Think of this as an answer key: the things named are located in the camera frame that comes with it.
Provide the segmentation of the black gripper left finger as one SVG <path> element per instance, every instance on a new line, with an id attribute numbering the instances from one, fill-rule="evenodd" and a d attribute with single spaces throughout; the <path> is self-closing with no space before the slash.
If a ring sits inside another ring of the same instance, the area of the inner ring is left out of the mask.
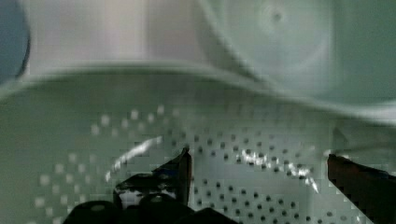
<path id="1" fill-rule="evenodd" d="M 191 155 L 185 147 L 151 173 L 117 184 L 111 202 L 75 206 L 63 224 L 237 224 L 212 208 L 191 209 L 190 187 Z"/>

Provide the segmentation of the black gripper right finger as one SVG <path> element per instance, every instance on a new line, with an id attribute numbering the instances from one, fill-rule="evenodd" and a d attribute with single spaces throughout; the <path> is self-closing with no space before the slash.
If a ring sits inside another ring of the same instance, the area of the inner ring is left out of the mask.
<path id="1" fill-rule="evenodd" d="M 395 224 L 394 175 L 330 154 L 327 176 L 374 224 Z"/>

